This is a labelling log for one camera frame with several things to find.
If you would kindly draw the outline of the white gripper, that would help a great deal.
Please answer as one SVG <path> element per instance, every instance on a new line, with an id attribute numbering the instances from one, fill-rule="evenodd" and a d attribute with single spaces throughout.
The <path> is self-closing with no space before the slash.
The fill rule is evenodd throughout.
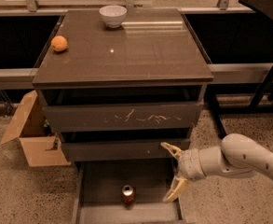
<path id="1" fill-rule="evenodd" d="M 203 173 L 199 151 L 196 148 L 182 151 L 179 147 L 167 142 L 161 142 L 160 145 L 168 150 L 174 159 L 178 160 L 178 168 L 182 174 L 182 176 L 176 175 L 172 179 L 171 187 L 163 197 L 164 203 L 172 203 L 186 190 L 188 180 L 199 181 L 206 176 Z"/>

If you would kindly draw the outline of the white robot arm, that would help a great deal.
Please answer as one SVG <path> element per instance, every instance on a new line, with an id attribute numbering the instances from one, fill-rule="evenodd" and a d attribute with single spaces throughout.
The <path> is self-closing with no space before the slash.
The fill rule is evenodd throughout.
<path id="1" fill-rule="evenodd" d="M 260 173 L 273 180 L 273 152 L 242 134 L 229 134 L 220 146 L 203 149 L 181 150 L 166 142 L 161 146 L 178 162 L 177 174 L 163 198 L 165 203 L 174 202 L 185 191 L 188 181 L 211 175 L 250 178 Z"/>

